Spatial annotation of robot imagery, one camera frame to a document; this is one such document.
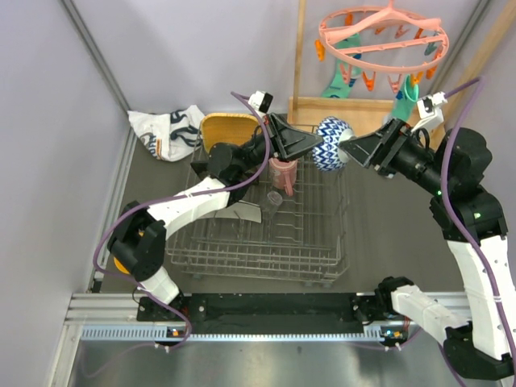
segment towel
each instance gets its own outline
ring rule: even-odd
[[[199,127],[204,114],[196,105],[170,114],[128,111],[132,129],[158,160],[178,161],[202,143]]]

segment dish rack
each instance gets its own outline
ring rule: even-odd
[[[192,155],[207,160],[202,147]],[[185,273],[274,278],[330,285],[348,268],[346,169],[322,173],[311,154],[298,161],[294,195],[281,192],[283,203],[271,220],[204,218],[180,229],[167,242],[166,253]],[[199,182],[188,172],[186,188]],[[275,189],[268,169],[243,198],[259,204]]]

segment gray wall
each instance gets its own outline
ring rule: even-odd
[[[492,10],[485,16],[479,30],[472,36],[454,71],[447,81],[445,90],[455,87],[460,75],[480,47],[485,34],[500,14],[506,0],[497,0]],[[514,167],[514,145],[516,130],[514,123],[514,104],[516,98],[516,26],[513,26],[504,38],[500,47],[487,64],[484,75],[486,86],[477,100],[471,114],[464,124],[479,131],[487,140],[488,148],[493,153],[493,162],[485,173],[484,185],[495,194],[503,205],[509,233],[513,243],[509,242],[509,262],[513,273],[516,273],[516,203],[514,188],[516,187],[516,168]]]
[[[0,383],[43,384],[84,291],[124,114],[57,1],[0,12]]]
[[[167,112],[197,103],[204,111],[244,110],[229,94],[265,89],[275,109],[286,111],[293,92],[298,0],[76,0],[92,34],[134,109]],[[440,17],[453,44],[476,0],[397,0],[398,8]],[[387,0],[308,0],[301,95],[319,96],[335,71],[335,59],[319,62],[314,50],[318,24],[346,6],[386,5]],[[366,44],[392,39],[396,28],[371,32]],[[417,28],[412,27],[413,35]],[[368,54],[375,63],[421,64],[410,50]],[[422,82],[428,89],[430,81]],[[369,92],[358,81],[353,98],[391,99],[386,75]]]

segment teal sock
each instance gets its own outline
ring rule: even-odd
[[[351,48],[351,47],[359,47],[360,46],[360,36],[359,34],[355,34],[350,36],[347,39],[344,39],[338,42],[335,47],[336,48]],[[361,55],[357,54],[354,56],[356,59],[360,59]],[[352,87],[355,84],[356,78],[360,76],[361,70],[358,68],[352,68],[352,78],[349,81],[349,85],[344,83],[344,79],[342,78],[342,74],[340,73],[340,64],[344,65],[344,68],[349,69],[349,64],[343,62],[342,60],[337,60],[335,63],[335,74],[333,76],[333,80],[330,85],[321,93],[321,97],[323,98],[347,98],[349,93],[352,91]]]

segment wooden pole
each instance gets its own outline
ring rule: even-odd
[[[503,41],[514,20],[516,19],[516,0],[509,0],[501,11],[498,19],[494,22],[491,30],[484,38],[484,42],[476,52],[468,67],[463,71],[457,86],[481,75],[485,65],[492,60],[492,56],[498,45]],[[458,93],[451,97],[451,101],[444,105],[443,114],[445,118],[450,118],[459,108],[464,93]],[[437,148],[444,137],[444,125],[434,130],[431,136],[431,146]]]
[[[301,61],[303,53],[303,32],[305,29],[306,0],[299,0],[298,37],[296,40],[296,64],[293,71],[292,122],[298,120],[299,84],[301,82]]]

